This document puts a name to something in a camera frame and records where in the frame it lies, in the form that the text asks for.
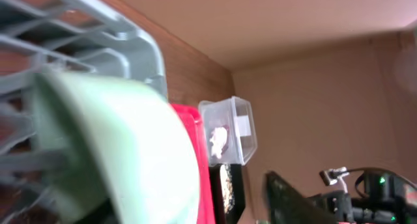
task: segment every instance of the clear plastic container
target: clear plastic container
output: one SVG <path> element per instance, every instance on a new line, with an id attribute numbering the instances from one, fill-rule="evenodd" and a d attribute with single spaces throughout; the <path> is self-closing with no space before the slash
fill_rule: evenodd
<path id="1" fill-rule="evenodd" d="M 199 111 L 204 122 L 209 165 L 246 165 L 257 148 L 250 103 L 233 96 L 220 102 L 202 101 Z"/>

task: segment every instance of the wooden surface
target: wooden surface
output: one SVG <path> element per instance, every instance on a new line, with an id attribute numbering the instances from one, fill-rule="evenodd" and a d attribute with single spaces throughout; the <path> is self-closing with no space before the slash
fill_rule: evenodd
<path id="1" fill-rule="evenodd" d="M 165 61 L 170 102 L 197 106 L 201 100 L 223 100 L 235 93 L 230 71 L 150 21 L 123 1 L 102 1 L 154 37 Z"/>

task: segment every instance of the white label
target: white label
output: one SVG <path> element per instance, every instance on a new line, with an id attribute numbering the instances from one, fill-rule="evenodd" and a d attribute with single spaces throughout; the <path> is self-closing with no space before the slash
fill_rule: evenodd
<path id="1" fill-rule="evenodd" d="M 237 123 L 237 128 L 239 129 L 241 137 L 252 135 L 250 131 L 249 116 L 237 116 L 235 122 Z"/>

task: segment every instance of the green plastic object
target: green plastic object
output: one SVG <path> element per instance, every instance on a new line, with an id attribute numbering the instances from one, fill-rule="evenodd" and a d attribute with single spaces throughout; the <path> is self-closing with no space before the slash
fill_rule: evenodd
<path id="1" fill-rule="evenodd" d="M 120 223 L 195 223 L 199 172 L 188 134 L 152 88 L 134 80 L 46 70 L 33 78 L 35 150 L 65 150 L 48 172 L 63 223 L 110 197 Z"/>

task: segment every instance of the ceiling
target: ceiling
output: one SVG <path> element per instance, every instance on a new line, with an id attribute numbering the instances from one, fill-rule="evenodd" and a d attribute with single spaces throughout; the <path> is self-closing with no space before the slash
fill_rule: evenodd
<path id="1" fill-rule="evenodd" d="M 226 68 L 417 20 L 417 0 L 124 0 Z"/>

